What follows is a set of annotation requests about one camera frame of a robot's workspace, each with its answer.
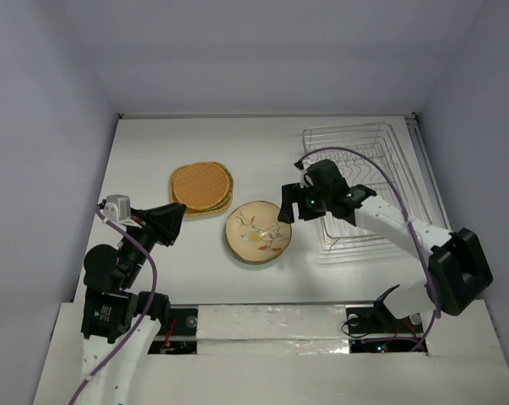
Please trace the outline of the beige ceramic bird plate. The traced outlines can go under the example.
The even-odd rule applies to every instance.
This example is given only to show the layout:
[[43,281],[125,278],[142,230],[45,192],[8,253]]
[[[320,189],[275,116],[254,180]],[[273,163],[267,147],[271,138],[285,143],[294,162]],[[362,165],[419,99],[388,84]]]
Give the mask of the beige ceramic bird plate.
[[282,251],[292,239],[290,224],[278,221],[279,207],[267,201],[252,201],[235,209],[225,222],[228,236],[242,242],[260,242],[259,250]]

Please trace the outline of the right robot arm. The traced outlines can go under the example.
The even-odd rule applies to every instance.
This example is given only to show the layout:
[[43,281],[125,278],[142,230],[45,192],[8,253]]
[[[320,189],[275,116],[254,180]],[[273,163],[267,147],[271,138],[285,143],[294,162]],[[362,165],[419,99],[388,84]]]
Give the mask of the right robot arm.
[[282,186],[280,222],[331,214],[388,240],[423,267],[424,280],[396,284],[375,299],[372,320],[379,329],[391,331],[414,313],[458,316],[492,284],[479,237],[470,229],[452,231],[414,219],[369,187],[349,185],[332,160],[295,165],[302,178]]

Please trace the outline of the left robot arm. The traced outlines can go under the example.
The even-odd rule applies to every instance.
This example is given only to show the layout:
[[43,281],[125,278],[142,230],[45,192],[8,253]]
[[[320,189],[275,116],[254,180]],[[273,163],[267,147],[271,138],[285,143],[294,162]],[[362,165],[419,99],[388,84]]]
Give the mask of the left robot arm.
[[171,323],[171,303],[157,291],[151,251],[172,246],[186,206],[177,202],[132,208],[129,197],[110,195],[95,209],[121,235],[119,245],[93,246],[84,256],[81,382],[72,404],[126,404],[149,347]]

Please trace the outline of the green ceramic flower plate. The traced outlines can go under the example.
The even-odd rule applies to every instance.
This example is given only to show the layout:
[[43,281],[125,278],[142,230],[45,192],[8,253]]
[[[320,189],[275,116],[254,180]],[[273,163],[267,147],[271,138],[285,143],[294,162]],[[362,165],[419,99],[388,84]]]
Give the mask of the green ceramic flower plate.
[[223,242],[228,253],[237,261],[248,265],[264,265],[271,261],[276,260],[282,255],[282,251],[273,251],[268,249],[266,251],[259,250],[263,247],[260,242],[242,242],[240,237],[231,238],[228,236],[226,230],[222,232]]

